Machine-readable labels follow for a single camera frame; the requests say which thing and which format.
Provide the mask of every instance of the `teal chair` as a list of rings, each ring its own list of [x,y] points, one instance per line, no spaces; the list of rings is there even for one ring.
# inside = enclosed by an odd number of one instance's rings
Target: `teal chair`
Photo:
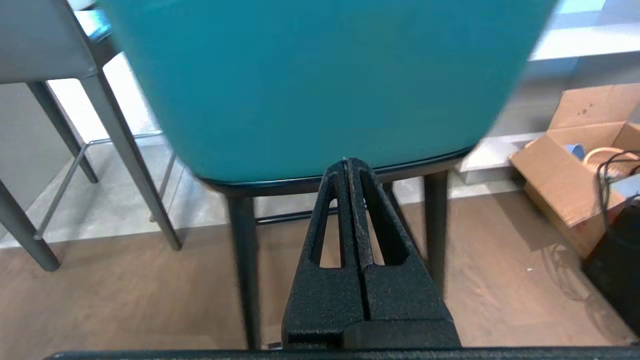
[[[175,152],[225,194],[244,328],[260,348],[253,198],[317,191],[347,156],[424,176],[444,288],[447,171],[487,132],[555,0],[103,0]]]

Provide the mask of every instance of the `chair backrest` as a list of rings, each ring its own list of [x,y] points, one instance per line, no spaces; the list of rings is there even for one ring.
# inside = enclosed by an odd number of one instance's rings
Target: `chair backrest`
[[[0,0],[0,83],[83,78],[96,64],[66,0]]]
[[[321,175],[475,145],[555,0],[102,0],[182,161],[204,178]]]

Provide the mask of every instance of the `cardboard box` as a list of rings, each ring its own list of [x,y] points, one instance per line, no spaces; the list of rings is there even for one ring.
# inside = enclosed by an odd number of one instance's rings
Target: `cardboard box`
[[[628,122],[640,102],[640,84],[567,90],[547,132],[512,155],[527,180],[525,191],[567,238],[578,255],[588,256],[604,235],[595,173],[564,146],[640,149],[640,126]],[[610,216],[624,198],[612,192]]]

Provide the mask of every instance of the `chair leg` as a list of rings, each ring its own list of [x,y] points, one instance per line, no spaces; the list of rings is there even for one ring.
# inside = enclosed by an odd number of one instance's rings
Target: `chair leg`
[[[260,350],[258,241],[252,197],[227,197],[236,255],[244,333],[249,350]]]
[[[145,199],[151,214],[164,233],[164,237],[173,250],[180,250],[182,244],[171,225],[171,220],[169,220],[162,199],[158,195],[153,179],[104,72],[100,69],[98,74],[80,79],[80,84],[82,84],[84,91],[100,117],[100,121],[102,121],[102,125],[111,137],[113,145]]]
[[[45,271],[60,267],[58,259],[44,240],[34,240],[36,228],[27,214],[0,181],[0,222]]]
[[[400,219],[400,224],[402,224],[402,226],[404,227],[404,230],[406,231],[407,235],[409,236],[409,239],[413,243],[413,246],[415,246],[415,248],[418,250],[418,253],[420,253],[420,249],[418,248],[418,245],[415,242],[415,238],[413,237],[413,233],[411,232],[409,223],[406,221],[406,218],[404,217],[404,213],[402,212],[402,208],[400,207],[400,203],[398,202],[398,199],[394,194],[393,183],[382,184],[382,189],[385,191],[385,194],[387,194],[387,198],[389,199],[389,202],[391,203],[391,206],[393,207],[393,209],[396,211],[398,219]]]
[[[51,121],[53,127],[56,128],[58,134],[67,145],[71,154],[73,154],[73,156],[78,156],[80,153],[80,143],[76,139],[67,119],[62,113],[62,109],[56,102],[56,99],[46,82],[37,81],[34,83],[27,83],[27,86],[36,100],[40,103],[40,106],[44,110],[45,114],[47,114],[49,121]],[[95,175],[86,155],[80,161],[80,168],[86,175],[86,178],[89,179],[89,182],[93,184],[98,183],[98,177]]]
[[[424,216],[427,237],[427,269],[444,298],[447,248],[447,183],[449,172],[426,175],[424,180]]]

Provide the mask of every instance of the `gray chair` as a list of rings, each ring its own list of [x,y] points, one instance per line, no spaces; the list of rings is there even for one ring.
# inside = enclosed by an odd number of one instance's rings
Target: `gray chair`
[[[181,243],[171,225],[102,67],[115,50],[110,26],[92,12],[98,26],[87,34],[66,0],[0,0],[0,84],[26,83],[89,181],[98,179],[46,81],[80,80],[102,124],[171,247]],[[35,226],[0,181],[0,222],[47,271],[60,264]]]

